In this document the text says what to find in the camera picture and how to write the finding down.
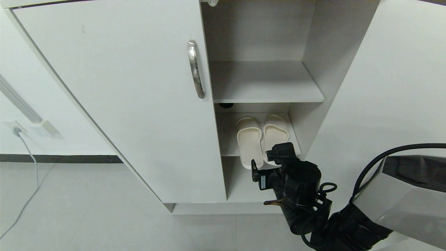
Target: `wall outlet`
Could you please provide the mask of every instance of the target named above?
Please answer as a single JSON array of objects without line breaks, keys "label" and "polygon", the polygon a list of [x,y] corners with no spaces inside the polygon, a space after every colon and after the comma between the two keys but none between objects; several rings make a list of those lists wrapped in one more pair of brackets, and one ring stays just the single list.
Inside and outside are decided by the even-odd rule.
[{"label": "wall outlet", "polygon": [[23,128],[23,126],[21,126],[21,125],[19,124],[19,122],[17,122],[17,121],[10,120],[10,121],[3,121],[3,123],[11,129],[11,132],[12,132],[12,129],[13,129],[14,127],[18,127],[18,128],[20,128],[20,129],[22,130],[23,133],[27,133],[27,131],[25,130],[25,128]]},{"label": "wall outlet", "polygon": [[39,136],[42,137],[53,137],[59,132],[56,128],[48,121],[44,120],[38,124],[30,124],[29,127]]}]

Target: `pair of slippers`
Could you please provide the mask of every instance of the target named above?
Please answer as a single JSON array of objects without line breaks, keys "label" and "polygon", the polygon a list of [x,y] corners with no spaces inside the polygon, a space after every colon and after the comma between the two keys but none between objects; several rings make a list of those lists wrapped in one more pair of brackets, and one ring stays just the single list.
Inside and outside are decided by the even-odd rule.
[{"label": "pair of slippers", "polygon": [[262,167],[264,161],[277,166],[274,161],[267,161],[265,151],[271,150],[276,144],[288,142],[289,132],[285,119],[275,114],[266,117],[263,127],[263,146],[261,145],[262,131],[254,118],[244,117],[239,119],[235,124],[235,129],[240,160],[245,168],[251,169],[251,160],[255,160],[257,168]]}]

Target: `open cabinet door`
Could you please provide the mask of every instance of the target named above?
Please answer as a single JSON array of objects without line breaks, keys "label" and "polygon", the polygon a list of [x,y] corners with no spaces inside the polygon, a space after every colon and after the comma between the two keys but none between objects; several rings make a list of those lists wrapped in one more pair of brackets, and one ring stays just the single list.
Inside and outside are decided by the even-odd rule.
[{"label": "open cabinet door", "polygon": [[13,13],[161,201],[226,201],[198,0],[76,1]]},{"label": "open cabinet door", "polygon": [[381,0],[306,158],[321,169],[321,182],[341,184],[331,195],[332,211],[345,206],[357,177],[380,153],[446,142],[445,27],[445,6]]}]

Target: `baseboard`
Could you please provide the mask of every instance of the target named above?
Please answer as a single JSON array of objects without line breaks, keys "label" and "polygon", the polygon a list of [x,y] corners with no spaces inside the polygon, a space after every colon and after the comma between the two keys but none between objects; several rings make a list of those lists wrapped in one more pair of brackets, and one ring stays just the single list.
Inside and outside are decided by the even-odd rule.
[{"label": "baseboard", "polygon": [[[38,163],[73,164],[116,164],[122,163],[116,155],[34,155]],[[25,154],[0,154],[0,162],[31,163],[33,159]]]}]

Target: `white tile floor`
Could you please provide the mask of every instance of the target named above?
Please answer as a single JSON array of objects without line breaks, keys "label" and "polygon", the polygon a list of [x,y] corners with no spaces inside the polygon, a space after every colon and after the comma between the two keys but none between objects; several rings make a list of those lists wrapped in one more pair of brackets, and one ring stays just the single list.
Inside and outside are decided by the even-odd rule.
[{"label": "white tile floor", "polygon": [[[0,250],[312,250],[281,215],[172,216],[122,164],[38,166],[41,188]],[[0,233],[34,189],[32,164],[0,163]],[[410,240],[385,250],[429,248]]]}]

